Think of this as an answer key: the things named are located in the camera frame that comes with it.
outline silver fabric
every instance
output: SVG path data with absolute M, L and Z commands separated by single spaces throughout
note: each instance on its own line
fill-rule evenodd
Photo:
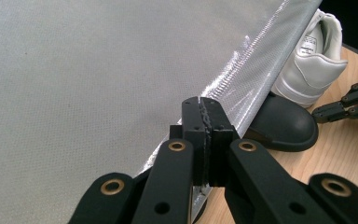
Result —
M 0 223 L 67 222 L 201 92 L 244 133 L 319 3 L 0 1 Z

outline black clamp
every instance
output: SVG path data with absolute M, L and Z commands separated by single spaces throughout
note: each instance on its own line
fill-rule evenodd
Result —
M 293 179 L 258 142 L 240 139 L 223 107 L 208 98 L 182 103 L 154 165 L 132 178 L 98 178 L 70 224 L 190 223 L 192 187 L 225 188 L 236 223 L 358 223 L 358 187 L 331 174 Z
M 358 119 L 358 83 L 353 84 L 340 101 L 314 109 L 312 116 L 318 123 L 333 122 L 340 119 Z

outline screw hole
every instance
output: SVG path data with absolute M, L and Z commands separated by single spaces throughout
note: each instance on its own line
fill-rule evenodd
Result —
M 299 203 L 290 203 L 289 204 L 289 208 L 294 212 L 294 213 L 297 213 L 297 214 L 300 214 L 300 215 L 304 215 L 307 213 L 307 210 L 305 209 L 305 207 Z
M 257 149 L 251 142 L 241 142 L 238 147 L 244 151 L 255 151 Z
M 172 151 L 182 151 L 186 148 L 186 145 L 181 142 L 172 142 L 168 145 L 168 148 Z
M 155 206 L 155 212 L 160 215 L 167 214 L 168 212 L 170 212 L 170 205 L 167 203 L 158 203 Z
M 101 193 L 104 195 L 115 195 L 124 189 L 124 182 L 120 179 L 111 179 L 103 183 Z
M 351 195 L 351 189 L 344 183 L 341 183 L 340 181 L 337 181 L 335 179 L 323 179 L 322 187 L 324 187 L 324 189 L 329 191 L 330 193 L 340 197 L 348 197 Z

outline brass grommet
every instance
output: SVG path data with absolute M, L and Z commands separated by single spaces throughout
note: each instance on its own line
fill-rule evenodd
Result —
M 116 189 L 109 189 L 107 186 L 110 184 L 117 184 Z M 114 195 L 120 193 L 124 189 L 124 182 L 120 179 L 111 179 L 103 183 L 101 186 L 101 193 L 104 195 Z
M 182 142 L 171 142 L 168 145 L 168 148 L 172 151 L 182 151 L 186 148 L 186 145 Z
M 349 197 L 351 195 L 351 189 L 347 185 L 335 179 L 330 179 L 330 178 L 323 179 L 322 187 L 324 187 L 324 189 L 329 191 L 330 193 L 340 197 Z
M 251 142 L 240 142 L 238 147 L 244 151 L 255 151 L 257 147 Z

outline wooden table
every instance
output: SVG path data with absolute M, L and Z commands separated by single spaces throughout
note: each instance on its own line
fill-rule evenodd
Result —
M 343 48 L 342 58 L 348 66 L 309 112 L 320 105 L 340 100 L 358 82 L 358 54 Z M 358 120 L 344 119 L 319 124 L 319 139 L 304 152 L 270 151 L 272 156 L 294 178 L 308 183 L 312 175 L 341 175 L 358 186 Z M 227 207 L 224 189 L 214 189 L 198 223 L 234 223 Z

